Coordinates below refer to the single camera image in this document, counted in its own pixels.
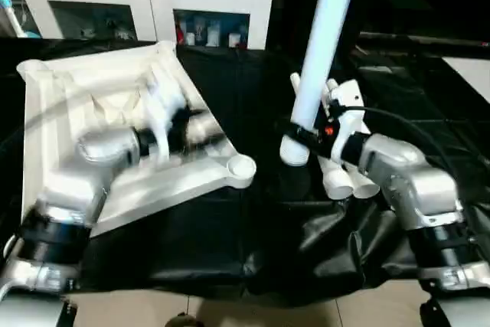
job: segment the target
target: white plastic tray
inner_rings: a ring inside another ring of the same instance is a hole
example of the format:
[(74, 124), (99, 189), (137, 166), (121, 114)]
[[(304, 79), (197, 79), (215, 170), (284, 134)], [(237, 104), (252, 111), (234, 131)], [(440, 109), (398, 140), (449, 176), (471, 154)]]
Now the white plastic tray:
[[(168, 41), (18, 65), (26, 83), (25, 122), (42, 113), (41, 123), (24, 137), (23, 213), (35, 202), (49, 171), (70, 153), (83, 132), (106, 124), (145, 125), (139, 88), (155, 63), (171, 71), (192, 109), (208, 110), (178, 62), (174, 43)], [(158, 165), (145, 160), (114, 181), (92, 235), (225, 185), (245, 188), (255, 171), (253, 160), (238, 154), (228, 139), (191, 158), (171, 157)]]

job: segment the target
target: tile floor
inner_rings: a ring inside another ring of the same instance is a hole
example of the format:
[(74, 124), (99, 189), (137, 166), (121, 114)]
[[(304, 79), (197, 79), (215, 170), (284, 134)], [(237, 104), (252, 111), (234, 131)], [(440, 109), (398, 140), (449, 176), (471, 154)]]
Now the tile floor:
[(73, 297), (76, 327), (164, 327), (188, 310), (206, 327), (420, 327), (419, 306), (428, 299), (416, 281), (390, 281), (330, 302), (274, 309), (155, 291), (124, 291)]

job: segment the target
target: white plastic part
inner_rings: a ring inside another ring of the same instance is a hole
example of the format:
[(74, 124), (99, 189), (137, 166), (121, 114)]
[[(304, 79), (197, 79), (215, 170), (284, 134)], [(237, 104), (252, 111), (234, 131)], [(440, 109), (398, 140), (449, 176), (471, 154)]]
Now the white plastic part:
[(189, 46), (196, 45), (196, 35), (193, 32), (185, 34), (185, 44)]
[(373, 183), (372, 180), (362, 175), (356, 166), (345, 164), (345, 168), (354, 185), (354, 197), (367, 199), (374, 197), (380, 191), (380, 187)]
[(220, 46), (220, 29), (217, 26), (207, 28), (207, 44), (208, 47)]
[(14, 245), (14, 241), (16, 239), (16, 236), (15, 235), (12, 235), (11, 237), (9, 237), (9, 239), (7, 240), (7, 243), (5, 243), (5, 246), (3, 247), (3, 252), (2, 252), (2, 256), (4, 258), (4, 260), (7, 259), (9, 253), (10, 253), (10, 250), (11, 248), (13, 247)]
[(330, 199), (341, 200), (350, 197), (354, 191), (351, 178), (347, 172), (332, 160), (318, 157), (323, 172), (323, 187)]
[[(17, 69), (26, 83), (25, 122), (44, 113), (41, 125), (24, 135), (24, 214), (52, 168), (70, 153), (81, 134), (121, 119), (138, 128), (147, 126), (145, 97), (137, 96), (148, 92), (148, 79), (155, 77), (154, 83), (165, 84), (157, 86), (154, 96), (146, 100), (156, 104), (152, 124), (168, 128), (166, 114), (181, 105), (180, 89), (192, 110), (207, 112), (191, 127), (194, 135), (202, 135), (203, 130), (204, 134), (223, 132), (179, 63), (172, 42), (58, 60), (26, 60)], [(178, 87), (167, 83), (167, 78)], [(46, 113), (53, 105), (57, 105), (56, 113)], [(159, 115), (162, 106), (164, 112)], [(256, 171), (255, 162), (239, 154), (229, 139), (192, 155), (176, 154), (166, 162), (155, 161), (150, 155), (113, 182), (91, 237), (227, 185), (245, 188)]]
[[(299, 84), (301, 82), (299, 74), (293, 73), (290, 78), (292, 88), (295, 93), (299, 89)], [(327, 105), (325, 98), (328, 95), (327, 87), (325, 86), (322, 91), (322, 104), (325, 109), (325, 114), (328, 115)], [(339, 165), (330, 159), (318, 156), (318, 163), (320, 164), (320, 169), (323, 173), (323, 187), (325, 192), (330, 199), (342, 200), (350, 197), (354, 190), (354, 185), (347, 172)]]
[(235, 155), (228, 160), (227, 168), (230, 172), (230, 180), (234, 178), (240, 180), (238, 184), (234, 185), (235, 188), (248, 187), (257, 171), (255, 161), (245, 155)]
[[(344, 85), (345, 83), (339, 86), (334, 79), (329, 79), (327, 81), (327, 88), (330, 90), (328, 99), (338, 99), (342, 105), (346, 106), (352, 106), (353, 104), (356, 106), (363, 106), (364, 104), (361, 98), (360, 91), (358, 90), (358, 85), (357, 87), (354, 85), (347, 85), (346, 87)], [(362, 119), (364, 118), (364, 112), (349, 111), (344, 113), (344, 115), (348, 117), (348, 124), (350, 124), (349, 129), (345, 131), (345, 135), (347, 135), (348, 130), (352, 129), (354, 129), (354, 131), (360, 131), (367, 134), (370, 133), (368, 127), (366, 126), (364, 121), (362, 121)], [(341, 124), (345, 124), (345, 120), (342, 120), (342, 117), (340, 120)], [(373, 183), (372, 180), (370, 180), (368, 177), (362, 175), (358, 171), (358, 168), (356, 166), (350, 165), (348, 163), (346, 163), (345, 166), (351, 178), (352, 185), (354, 186), (353, 194), (356, 198), (366, 199), (374, 197), (380, 191), (380, 187)]]
[[(302, 83), (291, 115), (291, 120), (305, 129), (311, 129), (315, 122), (322, 90), (330, 73), (350, 1), (318, 0), (316, 5), (302, 68)], [(309, 151), (297, 142), (284, 137), (280, 156), (288, 165), (304, 165), (308, 161)]]
[[(332, 87), (334, 80), (328, 82)], [(341, 86), (330, 90), (330, 101), (337, 100), (342, 106), (364, 106), (361, 91), (356, 80), (344, 82)], [(333, 162), (342, 164), (341, 154), (345, 143), (354, 132), (361, 131), (364, 111), (347, 111), (343, 113), (338, 121), (340, 129), (338, 130), (337, 139), (332, 146), (331, 159)]]
[(158, 63), (150, 65), (146, 89), (143, 89), (146, 119), (158, 143), (158, 161), (165, 162), (170, 156), (167, 133), (172, 127), (172, 117), (185, 107), (185, 97), (177, 81)]
[(231, 33), (228, 35), (228, 47), (237, 47), (241, 40), (241, 34)]

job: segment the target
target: black fabric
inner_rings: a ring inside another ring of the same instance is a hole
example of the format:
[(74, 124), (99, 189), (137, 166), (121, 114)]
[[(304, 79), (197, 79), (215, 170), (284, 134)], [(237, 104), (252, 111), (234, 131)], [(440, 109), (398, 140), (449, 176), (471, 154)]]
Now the black fabric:
[[(23, 119), (20, 61), (134, 45), (2, 41), (11, 50), (0, 72), (9, 92), (2, 112), (11, 117), (2, 122), (2, 135)], [(80, 291), (151, 288), (300, 306), (415, 276), (408, 240), (381, 195), (333, 202), (314, 158), (303, 168), (281, 163), (273, 127), (291, 113), (289, 74), (298, 66), (262, 51), (183, 47), (178, 57), (237, 150), (256, 160), (256, 178), (246, 190), (222, 188), (92, 239)], [(488, 104), (438, 59), (351, 55), (332, 75), (357, 77), (368, 106), (399, 113), (433, 134), (457, 168), (473, 232), (490, 244)], [(371, 131), (416, 143), (439, 162), (398, 122), (370, 114), (366, 121)], [(4, 170), (15, 173), (6, 179), (10, 197), (21, 194), (21, 155), (21, 139), (7, 156), (2, 152)]]

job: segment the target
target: black cloth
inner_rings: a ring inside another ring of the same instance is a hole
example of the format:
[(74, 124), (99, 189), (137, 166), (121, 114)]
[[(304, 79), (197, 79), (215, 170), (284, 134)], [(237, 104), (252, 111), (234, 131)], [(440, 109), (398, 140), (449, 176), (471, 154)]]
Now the black cloth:
[[(23, 122), (19, 62), (136, 45), (2, 40), (10, 51), (0, 70), (2, 137)], [(165, 289), (301, 306), (415, 277), (407, 239), (381, 195), (330, 201), (314, 157), (304, 168), (281, 163), (281, 135), (274, 126), (291, 113), (289, 74), (297, 65), (263, 51), (220, 48), (182, 47), (178, 58), (237, 150), (256, 160), (256, 177), (245, 190), (222, 188), (92, 239), (80, 291)], [(484, 99), (440, 59), (352, 54), (335, 65), (332, 76), (356, 77), (368, 106), (399, 113), (433, 134), (457, 168), (472, 226), (488, 243), (490, 107)], [(426, 142), (399, 123), (369, 114), (366, 121), (372, 131), (413, 142), (439, 162)], [(21, 197), (21, 135), (0, 153), (8, 173), (0, 230), (8, 233)]]

